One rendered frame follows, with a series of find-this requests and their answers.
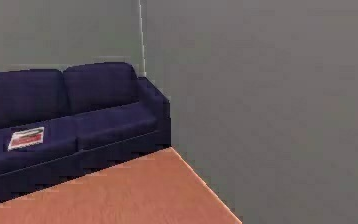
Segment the dark blue sofa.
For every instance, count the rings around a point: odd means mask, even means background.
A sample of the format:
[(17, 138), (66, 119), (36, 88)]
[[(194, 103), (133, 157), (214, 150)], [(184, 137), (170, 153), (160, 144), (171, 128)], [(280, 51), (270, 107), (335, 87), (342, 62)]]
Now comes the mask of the dark blue sofa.
[[(8, 150), (37, 127), (41, 144)], [(0, 204), (170, 144), (169, 100), (129, 63), (0, 72)]]

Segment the red and white book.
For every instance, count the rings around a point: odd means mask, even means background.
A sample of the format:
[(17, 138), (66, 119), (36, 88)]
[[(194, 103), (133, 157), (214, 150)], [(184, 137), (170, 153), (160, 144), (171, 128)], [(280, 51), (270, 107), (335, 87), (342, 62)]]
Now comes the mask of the red and white book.
[(44, 138), (44, 128), (37, 127), (23, 131), (14, 132), (11, 136), (8, 150), (19, 149), (31, 145), (41, 144)]

